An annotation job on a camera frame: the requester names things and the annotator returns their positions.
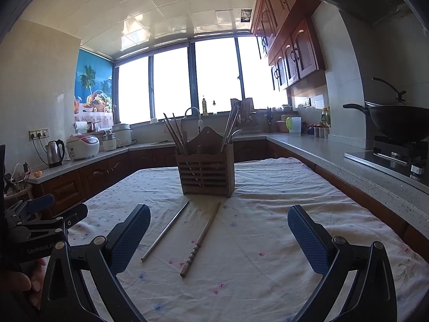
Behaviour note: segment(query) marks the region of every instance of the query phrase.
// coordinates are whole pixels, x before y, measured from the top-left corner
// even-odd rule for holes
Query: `black wok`
[[[429,136],[429,109],[414,106],[381,105],[364,108],[344,104],[345,109],[357,109],[371,117],[384,135],[398,144],[419,142]]]

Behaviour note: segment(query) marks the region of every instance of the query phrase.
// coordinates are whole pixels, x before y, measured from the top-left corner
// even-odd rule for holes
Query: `paper towel roll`
[[[76,129],[86,129],[88,128],[88,123],[86,121],[75,121],[74,127]]]

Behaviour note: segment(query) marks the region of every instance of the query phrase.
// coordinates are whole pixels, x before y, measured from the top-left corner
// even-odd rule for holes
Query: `plastic pitcher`
[[[301,134],[301,117],[298,118],[287,118],[286,127],[289,129],[290,134]]]

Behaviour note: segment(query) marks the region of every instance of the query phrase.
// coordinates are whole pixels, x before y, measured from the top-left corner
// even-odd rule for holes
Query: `electric kettle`
[[[48,166],[49,168],[61,166],[66,153],[66,147],[62,140],[52,140],[46,145],[46,154],[48,155]]]

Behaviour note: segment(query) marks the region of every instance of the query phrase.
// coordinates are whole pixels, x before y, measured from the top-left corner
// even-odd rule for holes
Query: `human hand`
[[[36,259],[36,265],[29,278],[22,272],[0,271],[0,286],[9,291],[29,291],[28,300],[31,305],[40,310],[40,299],[42,297],[43,281],[45,279],[45,260]]]

